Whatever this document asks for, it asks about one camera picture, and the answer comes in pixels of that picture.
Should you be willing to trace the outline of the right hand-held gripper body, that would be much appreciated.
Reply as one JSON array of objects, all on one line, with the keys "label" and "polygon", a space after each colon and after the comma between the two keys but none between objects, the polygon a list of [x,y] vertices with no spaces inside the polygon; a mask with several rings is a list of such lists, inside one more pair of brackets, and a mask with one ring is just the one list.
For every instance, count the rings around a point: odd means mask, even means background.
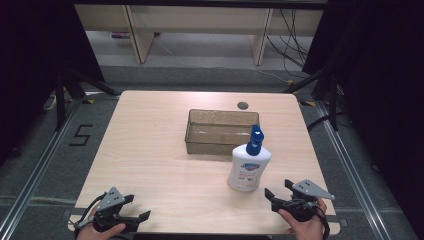
[{"label": "right hand-held gripper body", "polygon": [[298,183],[294,183],[290,200],[279,199],[278,204],[271,203],[271,210],[278,212],[284,209],[289,212],[294,219],[299,222],[309,221],[318,210],[317,199],[324,198],[334,200],[335,196],[311,180],[305,179]]}]

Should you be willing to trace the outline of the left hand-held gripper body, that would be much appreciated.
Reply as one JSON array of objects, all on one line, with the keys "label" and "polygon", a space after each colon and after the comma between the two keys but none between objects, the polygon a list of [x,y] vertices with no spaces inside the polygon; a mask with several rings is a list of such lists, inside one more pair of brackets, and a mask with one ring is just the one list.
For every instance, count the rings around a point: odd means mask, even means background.
[{"label": "left hand-held gripper body", "polygon": [[135,217],[123,217],[120,211],[124,204],[124,197],[116,187],[112,187],[100,201],[94,215],[93,227],[98,232],[109,230],[115,225],[125,224],[124,233],[136,232],[138,230],[137,223],[133,220]]}]

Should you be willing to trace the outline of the white pump bottle blue cap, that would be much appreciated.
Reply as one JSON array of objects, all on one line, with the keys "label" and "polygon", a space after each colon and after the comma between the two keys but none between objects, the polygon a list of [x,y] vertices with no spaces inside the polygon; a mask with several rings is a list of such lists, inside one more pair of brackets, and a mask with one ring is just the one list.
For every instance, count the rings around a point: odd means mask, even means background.
[{"label": "white pump bottle blue cap", "polygon": [[231,188],[238,191],[254,191],[258,188],[272,157],[271,152],[262,146],[263,140],[264,133],[260,126],[253,125],[249,141],[232,150],[232,167],[227,179]]}]

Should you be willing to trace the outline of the clear brown plastic box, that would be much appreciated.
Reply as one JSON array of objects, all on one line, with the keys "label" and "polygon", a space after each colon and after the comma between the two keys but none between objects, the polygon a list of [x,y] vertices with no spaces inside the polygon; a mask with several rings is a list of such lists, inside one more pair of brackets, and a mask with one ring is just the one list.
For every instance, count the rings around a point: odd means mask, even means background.
[{"label": "clear brown plastic box", "polygon": [[187,153],[230,156],[234,148],[249,141],[252,126],[259,124],[257,112],[191,109]]}]

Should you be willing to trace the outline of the person's left hand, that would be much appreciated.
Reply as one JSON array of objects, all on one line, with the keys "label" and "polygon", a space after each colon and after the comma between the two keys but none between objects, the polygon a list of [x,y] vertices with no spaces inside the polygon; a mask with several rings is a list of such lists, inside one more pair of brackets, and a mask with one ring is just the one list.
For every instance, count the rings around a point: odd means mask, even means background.
[{"label": "person's left hand", "polygon": [[76,240],[109,240],[120,234],[126,228],[125,224],[118,224],[107,231],[98,232],[92,224],[84,226],[76,237]]}]

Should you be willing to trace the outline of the person's right hand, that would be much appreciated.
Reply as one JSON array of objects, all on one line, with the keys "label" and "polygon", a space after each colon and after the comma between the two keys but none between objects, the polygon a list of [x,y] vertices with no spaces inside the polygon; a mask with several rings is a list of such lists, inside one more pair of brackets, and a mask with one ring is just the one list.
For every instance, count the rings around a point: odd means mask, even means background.
[{"label": "person's right hand", "polygon": [[321,199],[317,199],[318,216],[313,216],[309,221],[299,222],[284,209],[280,209],[278,214],[289,224],[285,234],[293,234],[297,240],[323,240],[325,226],[321,219],[325,217],[327,206]]}]

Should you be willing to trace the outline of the black metal stand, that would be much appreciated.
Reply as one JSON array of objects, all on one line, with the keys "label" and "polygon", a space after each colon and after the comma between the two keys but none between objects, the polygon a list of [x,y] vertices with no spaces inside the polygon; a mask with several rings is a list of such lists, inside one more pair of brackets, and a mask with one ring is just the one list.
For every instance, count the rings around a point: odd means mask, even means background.
[{"label": "black metal stand", "polygon": [[80,82],[88,83],[111,96],[119,96],[120,92],[108,87],[102,81],[97,81],[82,72],[71,68],[64,68],[57,73],[55,82],[55,96],[57,109],[57,124],[55,130],[58,131],[66,120],[65,112],[65,92],[68,92],[72,99],[82,100],[86,93],[80,85]]},{"label": "black metal stand", "polygon": [[311,84],[316,81],[315,88],[312,93],[312,97],[315,100],[322,100],[325,96],[329,97],[329,112],[324,117],[321,117],[313,124],[308,127],[308,130],[311,130],[315,125],[324,120],[328,120],[334,131],[338,130],[337,127],[337,76],[334,69],[326,64],[322,69],[318,70],[316,73],[310,75],[309,77],[303,79],[297,84],[291,85],[288,89],[284,90],[284,93],[293,94],[294,92],[300,90],[301,88]]}]

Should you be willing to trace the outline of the dark curtain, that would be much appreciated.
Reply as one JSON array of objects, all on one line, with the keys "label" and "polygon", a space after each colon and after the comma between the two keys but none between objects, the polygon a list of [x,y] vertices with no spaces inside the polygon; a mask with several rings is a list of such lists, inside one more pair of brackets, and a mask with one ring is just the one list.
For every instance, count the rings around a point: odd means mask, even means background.
[{"label": "dark curtain", "polygon": [[341,51],[339,84],[371,158],[424,240],[424,0],[327,0],[303,71],[329,60],[355,15],[360,31]]},{"label": "dark curtain", "polygon": [[0,166],[66,69],[103,79],[74,1],[0,0]]}]

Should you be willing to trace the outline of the beige wooden desk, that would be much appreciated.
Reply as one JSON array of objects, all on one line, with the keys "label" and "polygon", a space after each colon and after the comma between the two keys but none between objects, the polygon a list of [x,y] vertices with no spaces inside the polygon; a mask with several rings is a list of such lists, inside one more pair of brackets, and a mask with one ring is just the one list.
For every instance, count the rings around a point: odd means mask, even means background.
[{"label": "beige wooden desk", "polygon": [[87,31],[127,32],[135,59],[146,61],[156,33],[248,35],[255,65],[260,65],[271,35],[312,37],[321,10],[77,4]]}]

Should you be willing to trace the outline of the silver metal floor rail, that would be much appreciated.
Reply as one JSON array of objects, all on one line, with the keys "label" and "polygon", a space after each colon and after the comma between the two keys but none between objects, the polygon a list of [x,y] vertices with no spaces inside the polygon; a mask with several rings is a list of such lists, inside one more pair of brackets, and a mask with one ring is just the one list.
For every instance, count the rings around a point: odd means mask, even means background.
[{"label": "silver metal floor rail", "polygon": [[53,156],[56,153],[58,147],[60,146],[61,141],[64,138],[67,129],[69,128],[73,116],[81,105],[81,100],[73,100],[70,103],[67,113],[65,114],[65,120],[63,124],[58,130],[54,132],[52,138],[50,139],[47,147],[45,148],[43,154],[38,160],[31,175],[29,176],[19,195],[15,198],[8,214],[0,223],[0,240],[9,240],[12,234],[14,233],[27,206],[29,205],[29,202],[35,190],[37,189],[45,172],[50,166]]},{"label": "silver metal floor rail", "polygon": [[325,120],[324,126],[375,238],[377,240],[392,240],[382,216],[371,199],[339,133],[333,128],[329,120]]}]

